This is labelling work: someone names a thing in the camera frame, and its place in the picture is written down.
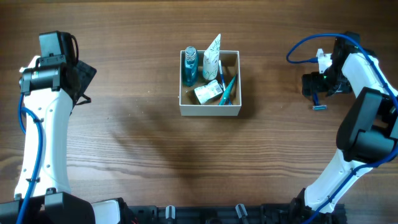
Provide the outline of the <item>blue white toothbrush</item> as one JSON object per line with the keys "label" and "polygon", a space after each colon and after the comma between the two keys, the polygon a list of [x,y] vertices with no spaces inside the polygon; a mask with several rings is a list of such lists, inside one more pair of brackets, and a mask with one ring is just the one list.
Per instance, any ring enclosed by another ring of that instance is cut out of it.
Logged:
{"label": "blue white toothbrush", "polygon": [[[221,64],[221,60],[218,60],[218,71],[220,73],[220,78],[221,78],[221,85],[223,87],[223,91],[226,90],[226,85],[225,85],[225,81],[224,81],[224,75],[223,75],[223,69],[222,69],[222,64]],[[229,105],[232,105],[231,100],[228,98],[227,103]]]}

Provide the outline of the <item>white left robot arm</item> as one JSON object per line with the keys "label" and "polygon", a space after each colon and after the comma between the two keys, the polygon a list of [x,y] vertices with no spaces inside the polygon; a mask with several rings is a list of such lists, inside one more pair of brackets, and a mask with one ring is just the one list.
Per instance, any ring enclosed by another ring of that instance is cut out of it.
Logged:
{"label": "white left robot arm", "polygon": [[25,134],[22,170],[14,200],[1,204],[1,223],[123,223],[120,198],[89,203],[71,193],[67,174],[67,130],[96,69],[79,59],[76,37],[53,31],[39,35],[41,54],[21,68],[17,116]]}

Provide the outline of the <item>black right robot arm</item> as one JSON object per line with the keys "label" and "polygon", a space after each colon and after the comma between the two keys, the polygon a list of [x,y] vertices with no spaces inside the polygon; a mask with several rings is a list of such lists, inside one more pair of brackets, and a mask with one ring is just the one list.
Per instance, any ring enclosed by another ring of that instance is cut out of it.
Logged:
{"label": "black right robot arm", "polygon": [[325,109],[318,94],[354,93],[356,100],[336,135],[336,152],[319,178],[290,205],[278,209],[288,222],[342,223],[333,213],[339,199],[364,174],[397,157],[397,90],[390,86],[375,53],[360,45],[359,35],[326,33],[333,51],[322,49],[308,62],[318,71],[302,76],[302,94],[313,110]]}

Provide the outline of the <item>blue mouthwash bottle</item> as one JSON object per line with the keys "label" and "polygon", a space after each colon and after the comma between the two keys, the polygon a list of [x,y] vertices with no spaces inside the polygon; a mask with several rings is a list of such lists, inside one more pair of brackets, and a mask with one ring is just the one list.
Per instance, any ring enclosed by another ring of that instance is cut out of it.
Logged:
{"label": "blue mouthwash bottle", "polygon": [[185,49],[183,82],[186,86],[193,86],[198,78],[198,52],[194,46]]}

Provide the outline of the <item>green Dettol soap bar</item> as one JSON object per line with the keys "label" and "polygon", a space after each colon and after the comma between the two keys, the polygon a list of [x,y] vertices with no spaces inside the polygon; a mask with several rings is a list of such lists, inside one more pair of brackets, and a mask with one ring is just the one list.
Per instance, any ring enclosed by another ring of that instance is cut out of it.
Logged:
{"label": "green Dettol soap bar", "polygon": [[199,86],[194,89],[194,94],[201,105],[204,105],[208,100],[223,94],[223,87],[217,80],[212,80],[207,85]]}

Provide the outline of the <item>white lotion tube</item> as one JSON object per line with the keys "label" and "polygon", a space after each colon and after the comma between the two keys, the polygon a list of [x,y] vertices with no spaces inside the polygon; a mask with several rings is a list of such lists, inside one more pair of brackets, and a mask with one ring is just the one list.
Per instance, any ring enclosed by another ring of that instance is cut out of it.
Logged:
{"label": "white lotion tube", "polygon": [[218,34],[203,54],[203,78],[212,81],[218,74],[220,58],[221,34]]}

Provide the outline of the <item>teal toothpaste tube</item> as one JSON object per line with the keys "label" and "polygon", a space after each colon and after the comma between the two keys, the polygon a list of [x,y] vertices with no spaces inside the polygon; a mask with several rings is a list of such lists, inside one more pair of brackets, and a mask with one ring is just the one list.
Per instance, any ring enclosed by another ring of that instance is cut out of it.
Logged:
{"label": "teal toothpaste tube", "polygon": [[225,91],[223,91],[222,85],[219,84],[221,90],[223,91],[223,94],[222,94],[222,96],[221,96],[221,98],[220,98],[220,103],[219,103],[219,105],[229,105],[229,104],[227,103],[227,100],[228,100],[228,98],[230,99],[230,94],[231,94],[231,92],[232,92],[232,89],[233,89],[233,87],[234,87],[234,84],[235,84],[235,82],[236,82],[237,77],[238,77],[238,75],[235,75],[235,76],[232,78],[232,80],[229,82],[228,86],[226,86],[226,90],[225,90]]}

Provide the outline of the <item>blue disposable razor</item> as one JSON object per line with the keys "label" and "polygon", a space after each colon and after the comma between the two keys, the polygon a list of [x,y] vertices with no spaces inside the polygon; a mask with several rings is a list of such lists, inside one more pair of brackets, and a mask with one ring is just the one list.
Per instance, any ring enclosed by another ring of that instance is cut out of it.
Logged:
{"label": "blue disposable razor", "polygon": [[319,103],[319,99],[318,99],[318,94],[317,93],[313,93],[312,99],[313,99],[313,107],[312,107],[313,110],[320,111],[320,110],[327,109],[327,105],[321,105]]}

